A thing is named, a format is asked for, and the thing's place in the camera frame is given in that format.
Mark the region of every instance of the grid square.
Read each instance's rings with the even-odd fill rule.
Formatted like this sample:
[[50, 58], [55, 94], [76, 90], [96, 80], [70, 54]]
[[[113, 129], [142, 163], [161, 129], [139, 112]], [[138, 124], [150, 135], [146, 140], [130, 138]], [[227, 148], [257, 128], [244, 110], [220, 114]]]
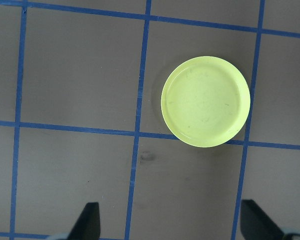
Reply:
[[[256, 34], [164, 22], [150, 22], [141, 130], [171, 134], [161, 113], [161, 93], [169, 74], [197, 56], [215, 56], [235, 65], [248, 84], [252, 78]], [[234, 137], [244, 139], [245, 127]]]
[[122, 239], [132, 148], [129, 136], [22, 128], [16, 232], [69, 232], [94, 201], [100, 204], [102, 238]]
[[265, 1], [263, 28], [300, 33], [300, 0]]
[[250, 140], [300, 145], [300, 39], [262, 35]]
[[34, 2], [46, 4], [58, 4], [90, 9], [102, 9], [126, 13], [143, 14], [146, 0], [34, 0]]
[[257, 27], [259, 1], [152, 0], [152, 15]]
[[[300, 231], [300, 150], [250, 147], [242, 199], [253, 199], [279, 227]], [[237, 239], [244, 240], [239, 225]]]
[[13, 136], [14, 128], [0, 126], [0, 232], [10, 224]]
[[0, 6], [0, 120], [14, 121], [21, 8]]
[[229, 239], [242, 146], [141, 138], [131, 240]]
[[133, 131], [143, 25], [29, 9], [22, 121]]

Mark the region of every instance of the dark spot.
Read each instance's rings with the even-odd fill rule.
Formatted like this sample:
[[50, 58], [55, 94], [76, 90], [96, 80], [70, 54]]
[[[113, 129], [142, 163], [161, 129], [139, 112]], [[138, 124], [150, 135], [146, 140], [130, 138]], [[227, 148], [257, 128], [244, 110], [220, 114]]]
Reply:
[[143, 151], [141, 153], [140, 158], [141, 158], [141, 161], [140, 161], [141, 163], [145, 163], [145, 162], [149, 162], [149, 161], [151, 162], [151, 161], [155, 160], [155, 155], [149, 151], [146, 151], [146, 152]]

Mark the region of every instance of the yellow plastic lid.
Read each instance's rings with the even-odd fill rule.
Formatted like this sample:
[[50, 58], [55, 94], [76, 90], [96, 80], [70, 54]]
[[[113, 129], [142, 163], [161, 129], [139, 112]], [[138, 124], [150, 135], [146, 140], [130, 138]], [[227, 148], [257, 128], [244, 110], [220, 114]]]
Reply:
[[250, 102], [248, 85], [234, 65], [200, 56], [170, 74], [163, 87], [161, 110], [177, 138], [207, 148], [227, 142], [241, 130]]

